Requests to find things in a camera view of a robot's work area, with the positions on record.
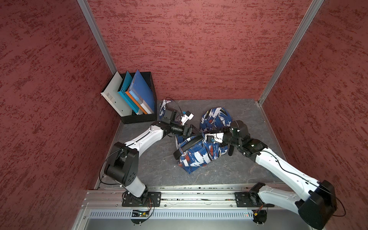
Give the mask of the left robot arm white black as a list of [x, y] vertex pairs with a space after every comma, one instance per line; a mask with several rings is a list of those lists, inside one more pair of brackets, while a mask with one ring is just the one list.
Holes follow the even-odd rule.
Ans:
[[112, 152], [106, 159], [103, 174], [122, 185], [135, 199], [144, 201], [148, 196], [148, 188], [138, 178], [139, 158], [151, 145], [168, 134], [184, 138], [201, 135], [193, 125], [155, 121], [136, 138], [126, 143], [114, 144]]

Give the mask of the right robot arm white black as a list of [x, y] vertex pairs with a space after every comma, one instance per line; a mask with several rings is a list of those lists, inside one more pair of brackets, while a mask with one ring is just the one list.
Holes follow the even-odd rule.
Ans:
[[257, 183], [249, 191], [255, 202], [261, 201], [292, 211], [316, 230], [322, 230], [337, 211], [335, 187], [330, 182], [320, 182], [280, 158], [262, 141], [251, 138], [243, 122], [233, 121], [230, 127], [206, 134], [205, 139], [228, 146], [230, 153], [237, 149], [292, 189], [292, 192], [286, 192]]

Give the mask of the blue patterned trousers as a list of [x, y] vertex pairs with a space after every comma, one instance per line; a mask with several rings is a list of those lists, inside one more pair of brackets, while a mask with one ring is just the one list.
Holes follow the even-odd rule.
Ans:
[[178, 166], [191, 174], [222, 155], [232, 155], [233, 147], [214, 141], [220, 137], [219, 131], [229, 127], [232, 121], [233, 118], [224, 107], [215, 107], [201, 117], [198, 135], [186, 137], [175, 134], [177, 150], [173, 155]]

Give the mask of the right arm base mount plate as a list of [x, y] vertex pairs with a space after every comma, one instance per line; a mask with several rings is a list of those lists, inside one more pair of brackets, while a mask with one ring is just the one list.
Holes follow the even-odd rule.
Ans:
[[264, 203], [257, 194], [250, 192], [236, 192], [235, 202], [238, 208], [274, 208], [275, 205]]

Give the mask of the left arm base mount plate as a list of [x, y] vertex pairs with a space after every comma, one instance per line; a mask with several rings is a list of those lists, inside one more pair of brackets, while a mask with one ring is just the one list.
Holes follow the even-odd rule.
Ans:
[[122, 195], [122, 207], [159, 207], [161, 192], [144, 192], [141, 197], [134, 196], [131, 192]]

